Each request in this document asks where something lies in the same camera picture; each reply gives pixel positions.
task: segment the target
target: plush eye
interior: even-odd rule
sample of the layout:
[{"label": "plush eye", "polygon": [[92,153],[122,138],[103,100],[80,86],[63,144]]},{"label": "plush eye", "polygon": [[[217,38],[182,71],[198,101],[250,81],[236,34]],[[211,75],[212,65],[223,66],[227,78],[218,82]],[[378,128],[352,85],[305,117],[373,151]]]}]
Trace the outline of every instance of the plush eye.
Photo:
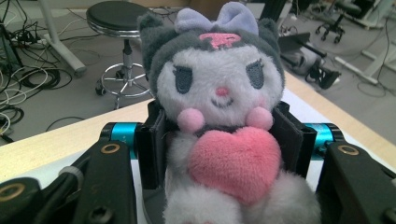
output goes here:
[{"label": "plush eye", "polygon": [[263,65],[261,59],[247,66],[247,76],[254,89],[259,90],[262,88],[262,85],[264,85],[264,73],[262,72],[262,68]]},{"label": "plush eye", "polygon": [[179,93],[189,92],[192,84],[192,70],[189,67],[175,66],[175,84]]}]

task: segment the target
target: lavender bow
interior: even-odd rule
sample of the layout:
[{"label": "lavender bow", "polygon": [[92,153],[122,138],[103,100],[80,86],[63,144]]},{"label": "lavender bow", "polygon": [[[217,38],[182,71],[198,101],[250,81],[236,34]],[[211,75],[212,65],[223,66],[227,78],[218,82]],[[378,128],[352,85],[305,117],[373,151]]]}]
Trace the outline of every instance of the lavender bow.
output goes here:
[{"label": "lavender bow", "polygon": [[247,7],[238,2],[225,4],[221,8],[218,19],[213,22],[195,10],[182,9],[177,14],[175,30],[179,34],[191,29],[210,31],[216,25],[226,30],[242,29],[254,35],[259,34],[259,27],[253,14]]}]

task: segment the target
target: desk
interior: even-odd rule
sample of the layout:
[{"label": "desk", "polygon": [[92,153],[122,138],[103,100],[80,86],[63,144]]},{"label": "desk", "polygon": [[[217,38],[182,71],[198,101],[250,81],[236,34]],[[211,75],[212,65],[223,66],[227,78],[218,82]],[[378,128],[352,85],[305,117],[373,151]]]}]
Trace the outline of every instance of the desk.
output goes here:
[{"label": "desk", "polygon": [[[379,136],[345,111],[323,98],[302,81],[286,74],[284,101],[290,112],[301,122],[332,122],[350,136],[347,140],[369,149],[373,158],[393,172],[396,170],[396,146]],[[82,152],[95,143],[108,122],[139,121],[147,118],[147,103],[126,106],[91,119],[42,133],[0,147],[0,182],[35,168]]]}]

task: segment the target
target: white fur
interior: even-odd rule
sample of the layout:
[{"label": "white fur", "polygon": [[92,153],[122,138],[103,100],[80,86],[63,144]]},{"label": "white fur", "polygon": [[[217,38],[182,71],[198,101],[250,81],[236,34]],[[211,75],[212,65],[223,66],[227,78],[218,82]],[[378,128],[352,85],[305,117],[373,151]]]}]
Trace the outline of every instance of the white fur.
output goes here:
[{"label": "white fur", "polygon": [[[246,66],[262,60],[264,85],[256,90],[250,85]],[[180,94],[175,87],[174,65],[192,69],[192,85],[189,92]],[[185,49],[178,52],[171,62],[163,67],[158,79],[158,98],[169,119],[176,120],[186,108],[195,108],[204,115],[207,124],[245,125],[248,111],[260,99],[265,100],[265,108],[271,110],[282,97],[282,79],[272,58],[253,46],[217,51]],[[216,88],[227,87],[228,97],[218,97]],[[211,104],[216,100],[221,104],[233,99],[226,108]]]},{"label": "white fur", "polygon": [[[262,61],[264,84],[259,90],[250,85],[246,67]],[[181,94],[175,85],[174,66],[192,69],[190,90]],[[187,108],[199,110],[209,125],[246,125],[249,112],[263,106],[271,110],[282,97],[282,79],[272,58],[253,46],[217,51],[185,49],[164,65],[158,79],[158,98],[169,119],[176,121]],[[217,96],[217,88],[229,94]],[[225,104],[216,107],[211,101]],[[268,195],[247,207],[232,196],[194,182],[188,173],[191,150],[198,137],[177,133],[168,150],[165,179],[168,224],[316,224],[319,206],[314,193],[299,176],[280,173]]]},{"label": "white fur", "polygon": [[265,200],[244,208],[246,223],[319,224],[320,206],[301,177],[281,172]]},{"label": "white fur", "polygon": [[187,187],[168,198],[164,211],[166,224],[240,224],[239,203],[216,189]]}]

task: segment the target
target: pink heart plush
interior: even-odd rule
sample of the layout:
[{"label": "pink heart plush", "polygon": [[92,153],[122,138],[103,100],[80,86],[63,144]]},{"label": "pink heart plush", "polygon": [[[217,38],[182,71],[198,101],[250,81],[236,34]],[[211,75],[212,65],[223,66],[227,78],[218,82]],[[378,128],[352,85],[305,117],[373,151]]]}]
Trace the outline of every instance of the pink heart plush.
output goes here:
[{"label": "pink heart plush", "polygon": [[250,205],[268,192],[280,161],[279,144],[270,133],[245,127],[205,133],[191,151],[188,169],[194,181]]}]

